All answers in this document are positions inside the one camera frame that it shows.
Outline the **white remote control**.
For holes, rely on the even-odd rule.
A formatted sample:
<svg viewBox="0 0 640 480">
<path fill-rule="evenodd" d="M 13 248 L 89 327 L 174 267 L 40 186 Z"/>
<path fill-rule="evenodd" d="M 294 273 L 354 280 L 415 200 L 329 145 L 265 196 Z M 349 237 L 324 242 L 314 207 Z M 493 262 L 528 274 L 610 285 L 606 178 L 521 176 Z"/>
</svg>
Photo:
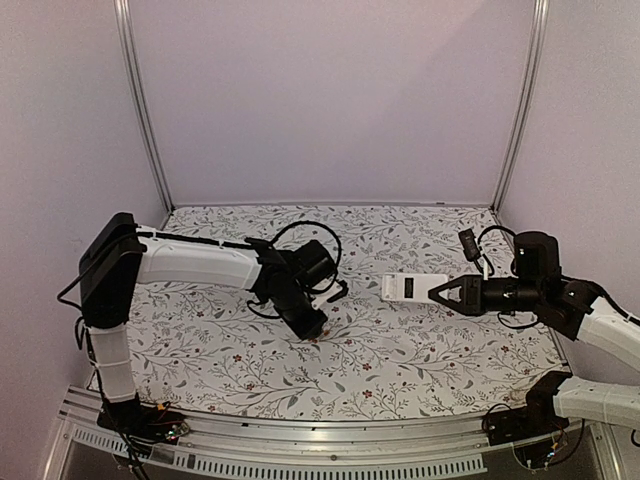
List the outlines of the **white remote control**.
<svg viewBox="0 0 640 480">
<path fill-rule="evenodd" d="M 381 298 L 387 302 L 434 304 L 429 291 L 447 281 L 444 274 L 386 273 L 382 277 Z"/>
</svg>

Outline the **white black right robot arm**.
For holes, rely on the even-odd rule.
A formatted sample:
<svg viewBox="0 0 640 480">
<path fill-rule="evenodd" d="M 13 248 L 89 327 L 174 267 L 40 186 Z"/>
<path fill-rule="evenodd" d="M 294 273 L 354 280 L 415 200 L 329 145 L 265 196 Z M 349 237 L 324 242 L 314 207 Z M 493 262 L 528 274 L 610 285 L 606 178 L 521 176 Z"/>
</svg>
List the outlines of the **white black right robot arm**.
<svg viewBox="0 0 640 480">
<path fill-rule="evenodd" d="M 537 322 L 639 367 L 639 320 L 599 284 L 562 273 L 557 240 L 540 231 L 514 235 L 510 277 L 463 275 L 428 292 L 430 300 L 464 316 L 531 313 Z M 580 418 L 636 429 L 639 389 L 552 371 L 527 392 L 517 427 L 537 436 L 553 422 Z"/>
</svg>

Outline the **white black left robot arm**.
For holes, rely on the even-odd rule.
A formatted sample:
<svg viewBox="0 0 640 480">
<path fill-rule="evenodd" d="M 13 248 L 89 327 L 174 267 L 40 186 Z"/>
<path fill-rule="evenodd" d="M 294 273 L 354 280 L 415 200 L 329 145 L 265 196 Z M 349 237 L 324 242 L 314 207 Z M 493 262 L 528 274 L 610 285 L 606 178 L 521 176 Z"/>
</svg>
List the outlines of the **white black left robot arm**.
<svg viewBox="0 0 640 480">
<path fill-rule="evenodd" d="M 185 283 L 247 291 L 254 296 L 246 303 L 249 311 L 271 306 L 272 319 L 306 341 L 323 333 L 327 316 L 322 306 L 340 294 L 339 261 L 317 240 L 279 250 L 275 240 L 190 237 L 144 227 L 132 214 L 117 213 L 56 300 L 80 313 L 111 419 L 126 433 L 138 434 L 148 426 L 149 415 L 137 403 L 126 328 L 138 285 Z"/>
</svg>

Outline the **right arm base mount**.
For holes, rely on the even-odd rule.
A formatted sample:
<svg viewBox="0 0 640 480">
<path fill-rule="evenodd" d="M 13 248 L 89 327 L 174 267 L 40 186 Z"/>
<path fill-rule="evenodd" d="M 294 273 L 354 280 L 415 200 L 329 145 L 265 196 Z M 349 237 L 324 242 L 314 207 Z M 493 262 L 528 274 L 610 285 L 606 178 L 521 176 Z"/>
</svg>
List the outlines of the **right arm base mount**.
<svg viewBox="0 0 640 480">
<path fill-rule="evenodd" d="M 482 419 L 482 430 L 489 444 L 516 442 L 567 428 L 570 422 L 556 413 L 553 398 L 571 377 L 569 372 L 549 372 L 526 393 L 523 407 L 487 412 Z"/>
</svg>

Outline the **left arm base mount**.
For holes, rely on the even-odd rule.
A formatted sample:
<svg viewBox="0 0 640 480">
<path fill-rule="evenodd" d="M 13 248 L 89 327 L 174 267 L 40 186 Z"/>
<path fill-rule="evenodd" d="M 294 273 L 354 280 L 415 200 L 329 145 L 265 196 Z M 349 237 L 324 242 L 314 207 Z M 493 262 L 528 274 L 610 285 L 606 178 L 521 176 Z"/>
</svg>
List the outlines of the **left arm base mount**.
<svg viewBox="0 0 640 480">
<path fill-rule="evenodd" d="M 153 406 L 138 396 L 124 402 L 102 402 L 97 425 L 138 442 L 176 444 L 190 432 L 186 417 L 172 409 L 169 401 Z"/>
</svg>

